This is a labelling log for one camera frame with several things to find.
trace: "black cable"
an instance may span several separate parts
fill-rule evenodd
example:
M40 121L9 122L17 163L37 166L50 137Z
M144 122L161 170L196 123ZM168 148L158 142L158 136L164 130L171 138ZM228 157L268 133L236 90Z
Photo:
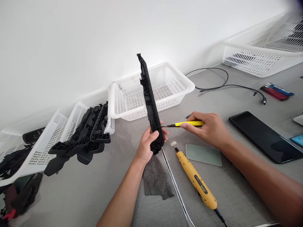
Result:
M222 217L222 215L221 215L220 212L218 211L218 209L214 209L214 211L216 212L217 216L220 218L221 222L222 222L226 227L228 227L227 224L225 223L224 218Z
M199 87L196 87L196 86L195 86L195 88L201 90L200 92L204 92L204 91L208 91L208 90L216 90L216 89L219 89L219 88L222 88L222 87L226 87L226 86L237 86L237 87L246 88L246 89L255 91L255 94L254 94L253 96L256 95L256 92L259 93L259 94L262 96L262 102L263 102L263 104L264 104L264 105L266 104L266 97L263 95L262 92L260 92L260 91L258 91L258 90L256 90L256 89L253 89L253 88L249 88L249 87L242 86L242 85L237 85L237 84L226 84L227 81L228 81L228 79L229 79L229 74L228 74L228 72L225 71L224 69L221 69L221 68L200 68L200 69L195 69L195 70L193 70L193 71L187 73L185 76L187 76L188 74L190 74L190 73L192 73L192 72L195 72L195 71L198 71L198 70L203 70L203 69L220 69L220 70L222 70L222 71L224 71L224 72L226 73L227 78L226 78L225 82L224 82L221 86L219 86L219 87L213 87L213 88L199 88Z

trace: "gray work surface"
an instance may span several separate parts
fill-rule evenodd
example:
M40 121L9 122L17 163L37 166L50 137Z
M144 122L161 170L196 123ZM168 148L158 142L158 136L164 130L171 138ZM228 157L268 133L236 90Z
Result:
M230 84L259 89L272 82L296 95L280 102L265 93L267 104L264 106L260 103L261 96L253 96L253 91L248 89L233 87L204 93L195 89L178 106L159 112L160 119L167 125L185 121L192 111L217 113L237 140L283 173L303 183L303 159L274 164L228 121L230 116L250 111L287 139L303 133L303 127L292 120L303 111L303 79L300 78L303 63L263 79L222 64L217 67L229 72ZM196 86L207 88L221 85L226 75L222 71L206 70L189 78ZM26 214L14 220L12 226L95 226L123 179L148 125L147 117L130 122L116 119L116 132L111 137L111 144L105 145L104 152L95 154L87 166L73 157L58 175L44 176L35 203ZM191 220L196 227L223 226L215 212L201 201L169 143L176 141L182 151L185 151L187 143L209 145L184 129L169 128L168 131L169 140L163 148ZM158 157L164 164L161 153ZM191 162L217 199L218 209L228 226L257 226L274 221L250 184L222 154L221 157L222 167ZM141 181L132 225L187 226L187 223L177 196L167 200L162 200L161 196L145 196Z

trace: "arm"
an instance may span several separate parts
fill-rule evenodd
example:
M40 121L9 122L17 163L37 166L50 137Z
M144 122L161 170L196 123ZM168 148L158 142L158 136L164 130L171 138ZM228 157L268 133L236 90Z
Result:
M163 130L163 133L166 142L166 135L169 133L166 130ZM97 227L126 227L131 225L142 174L145 165L153 155L150 145L158 135L159 132L155 131L153 133L150 126L142 135L137 154L114 197L105 209Z
M188 121L195 119L204 121L205 125L199 129L183 123L181 127L218 148L245 176L283 226L303 226L303 185L234 140L217 114L193 112Z

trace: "white plastic basket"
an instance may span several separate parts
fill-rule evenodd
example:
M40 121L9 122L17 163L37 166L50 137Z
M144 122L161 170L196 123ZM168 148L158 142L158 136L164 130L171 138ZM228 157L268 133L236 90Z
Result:
M9 179L0 180L0 186L14 182L18 177L42 172L55 157L49 149L60 140L67 118L59 110L51 110L8 126L0 132L0 162L4 156L24 148L22 135L46 127L20 169Z
M303 16L275 16L224 44L224 64L257 77L270 76L303 62Z
M74 106L72 113L69 116L69 119L62 133L60 141L64 142L69 140L74 134L74 132L76 131L76 128L80 124L82 117L86 113L87 109L89 107L95 107L100 103L105 104L106 101L108 101L109 99L108 96L109 96L109 91L108 89L105 89L78 101ZM109 114L107 115L107 125L105 127L104 132L108 132L111 135L114 134L115 132L115 120L112 119L109 116Z
M153 66L148 72L158 111L178 105L195 89L194 83L168 62ZM109 113L112 118L132 121L147 115L140 79L140 73L136 73L111 85Z

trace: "black smartphone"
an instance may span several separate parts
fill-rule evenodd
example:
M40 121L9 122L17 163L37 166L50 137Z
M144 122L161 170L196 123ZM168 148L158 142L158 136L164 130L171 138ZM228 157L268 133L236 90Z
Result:
M302 151L250 112L239 113L229 120L273 162L282 164L303 158Z

